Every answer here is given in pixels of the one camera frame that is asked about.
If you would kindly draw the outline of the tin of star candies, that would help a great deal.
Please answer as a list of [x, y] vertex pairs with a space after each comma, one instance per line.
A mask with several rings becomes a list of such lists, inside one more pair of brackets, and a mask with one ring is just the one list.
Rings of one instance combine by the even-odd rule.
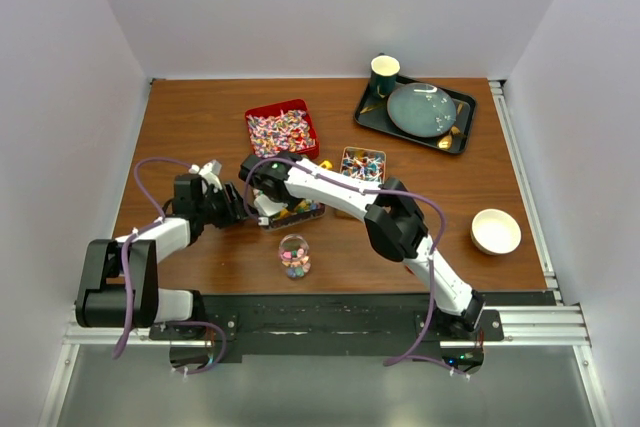
[[303, 199], [293, 210], [283, 210], [279, 215], [271, 218], [258, 216], [258, 224], [265, 230], [278, 230], [321, 217], [325, 211], [326, 206], [324, 204]]

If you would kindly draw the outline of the red tin swirl lollipops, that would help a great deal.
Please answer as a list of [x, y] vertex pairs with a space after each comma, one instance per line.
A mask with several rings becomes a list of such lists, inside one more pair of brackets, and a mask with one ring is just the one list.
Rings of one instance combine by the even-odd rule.
[[293, 99], [249, 109], [244, 115], [253, 153], [261, 158], [289, 151], [319, 156], [319, 140], [307, 104]]

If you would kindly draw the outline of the clear plastic jar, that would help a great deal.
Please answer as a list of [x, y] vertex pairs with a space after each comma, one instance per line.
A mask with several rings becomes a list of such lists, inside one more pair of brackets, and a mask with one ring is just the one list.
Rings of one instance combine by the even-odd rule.
[[311, 270], [309, 244], [300, 235], [284, 236], [278, 247], [278, 257], [286, 276], [292, 280], [302, 279]]

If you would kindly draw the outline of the gold tin of lollipops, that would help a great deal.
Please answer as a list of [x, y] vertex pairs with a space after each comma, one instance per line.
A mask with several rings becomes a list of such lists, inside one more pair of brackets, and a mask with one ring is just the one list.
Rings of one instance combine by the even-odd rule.
[[357, 180], [384, 183], [386, 160], [383, 151], [347, 146], [343, 149], [339, 173]]

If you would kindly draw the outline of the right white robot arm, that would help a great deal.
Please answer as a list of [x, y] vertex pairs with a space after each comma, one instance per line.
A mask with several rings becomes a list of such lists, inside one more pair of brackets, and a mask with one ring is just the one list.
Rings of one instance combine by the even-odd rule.
[[444, 214], [398, 179], [353, 179], [291, 152], [264, 159], [251, 154], [242, 162], [239, 178], [246, 187], [287, 207], [309, 199], [361, 221], [378, 255], [405, 265], [429, 288], [452, 337], [466, 340], [480, 329], [483, 296], [438, 251], [446, 228]]

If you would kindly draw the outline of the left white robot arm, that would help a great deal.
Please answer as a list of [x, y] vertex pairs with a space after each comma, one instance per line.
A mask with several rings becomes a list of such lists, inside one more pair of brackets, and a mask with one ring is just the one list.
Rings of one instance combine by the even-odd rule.
[[207, 315], [192, 290], [162, 289], [158, 265], [195, 243], [209, 225], [222, 229], [247, 218], [233, 183], [213, 174], [175, 177], [166, 215], [129, 235], [89, 243], [75, 315], [82, 327], [150, 327], [171, 322], [185, 339], [200, 337]]

